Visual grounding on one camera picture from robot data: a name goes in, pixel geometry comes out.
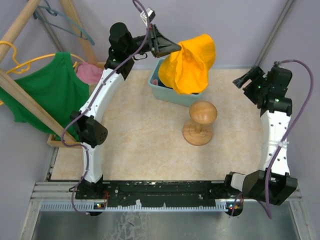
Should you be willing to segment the light teal plastic bin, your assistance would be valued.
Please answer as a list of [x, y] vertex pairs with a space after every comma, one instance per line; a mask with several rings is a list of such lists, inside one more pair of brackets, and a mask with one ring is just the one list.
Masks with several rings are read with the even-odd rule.
[[158, 60], [148, 80], [148, 85], [151, 88], [151, 92], [154, 98], [158, 100], [170, 102], [173, 104], [185, 106], [185, 107], [190, 107], [193, 103], [200, 100], [200, 98], [202, 97], [202, 93], [199, 93], [197, 95], [196, 94], [178, 94], [173, 89], [152, 84], [153, 80], [160, 81], [158, 73], [159, 73], [159, 68], [163, 61], [164, 61], [163, 58]]

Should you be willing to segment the dark blue bucket hat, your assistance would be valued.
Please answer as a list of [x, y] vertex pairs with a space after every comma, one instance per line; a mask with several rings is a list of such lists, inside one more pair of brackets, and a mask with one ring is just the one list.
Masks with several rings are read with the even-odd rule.
[[158, 81], [158, 86], [163, 87], [163, 88], [167, 88], [167, 89], [173, 89], [171, 87], [164, 85], [160, 80]]

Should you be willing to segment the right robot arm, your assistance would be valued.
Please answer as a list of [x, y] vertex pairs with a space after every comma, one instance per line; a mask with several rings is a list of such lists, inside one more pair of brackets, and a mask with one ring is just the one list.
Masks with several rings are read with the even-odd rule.
[[223, 192], [235, 198], [269, 200], [281, 205], [296, 189], [298, 181], [291, 177], [288, 166], [288, 141], [285, 136], [293, 112], [293, 102], [286, 97], [292, 72], [274, 66], [265, 73], [259, 66], [235, 79], [233, 84], [260, 110], [262, 124], [261, 158], [258, 169], [250, 174], [230, 172], [225, 177]]

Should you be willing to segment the wooden hat stand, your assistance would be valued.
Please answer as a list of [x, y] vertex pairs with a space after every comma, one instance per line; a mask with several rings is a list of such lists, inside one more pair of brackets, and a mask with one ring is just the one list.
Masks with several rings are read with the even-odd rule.
[[189, 108], [188, 120], [182, 129], [184, 139], [193, 146], [204, 146], [213, 137], [213, 123], [218, 117], [215, 105], [209, 101], [200, 100]]

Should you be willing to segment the wooden clothes rack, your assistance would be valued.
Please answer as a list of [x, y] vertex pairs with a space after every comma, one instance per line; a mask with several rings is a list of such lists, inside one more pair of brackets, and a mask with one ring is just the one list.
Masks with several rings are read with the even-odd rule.
[[[39, 4], [39, 0], [28, 1], [1, 40], [13, 44]], [[73, 1], [62, 0], [60, 4], [63, 7], [66, 16], [75, 21], [79, 26], [82, 26]], [[103, 62], [97, 61], [91, 45], [86, 43], [84, 40], [80, 40], [79, 42], [88, 62], [102, 68], [104, 64]], [[63, 127], [58, 124], [58, 122], [29, 94], [27, 94], [7, 73], [5, 73], [3, 69], [0, 70], [0, 86], [56, 134], [61, 134], [63, 132]]]

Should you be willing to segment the orange bucket hat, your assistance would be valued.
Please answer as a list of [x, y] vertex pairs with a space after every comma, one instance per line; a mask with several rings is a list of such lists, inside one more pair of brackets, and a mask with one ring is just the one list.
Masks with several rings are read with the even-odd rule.
[[215, 42], [205, 33], [178, 45], [181, 50], [171, 53], [160, 65], [159, 80], [178, 94], [202, 93], [216, 59]]

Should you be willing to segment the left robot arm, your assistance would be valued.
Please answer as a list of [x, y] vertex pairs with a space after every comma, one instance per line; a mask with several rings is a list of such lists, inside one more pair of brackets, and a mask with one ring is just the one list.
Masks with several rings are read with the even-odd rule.
[[81, 184], [86, 192], [97, 199], [103, 195], [104, 186], [101, 170], [101, 145], [108, 136], [102, 124], [104, 113], [119, 86], [126, 80], [136, 55], [152, 53], [155, 58], [178, 52], [182, 48], [163, 36], [156, 25], [150, 24], [145, 35], [132, 37], [122, 22], [113, 24], [109, 30], [110, 48], [98, 85], [79, 111], [70, 115], [83, 149], [84, 172]]

